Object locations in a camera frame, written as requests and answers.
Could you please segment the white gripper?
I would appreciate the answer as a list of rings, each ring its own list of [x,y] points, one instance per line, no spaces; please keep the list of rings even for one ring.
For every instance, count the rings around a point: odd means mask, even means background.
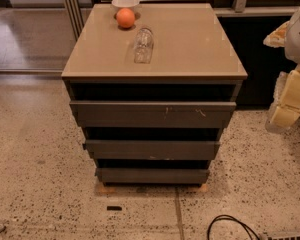
[[[280,106],[271,106],[269,122],[277,127],[289,128],[300,117],[300,65],[288,75],[283,92],[283,105],[295,111]]]

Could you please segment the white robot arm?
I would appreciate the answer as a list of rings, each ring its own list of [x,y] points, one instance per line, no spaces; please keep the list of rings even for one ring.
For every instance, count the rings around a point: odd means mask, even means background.
[[[290,73],[281,72],[276,80],[266,129],[280,133],[300,117],[300,7],[289,21],[280,25],[263,41],[269,47],[283,47],[285,57],[297,64]]]

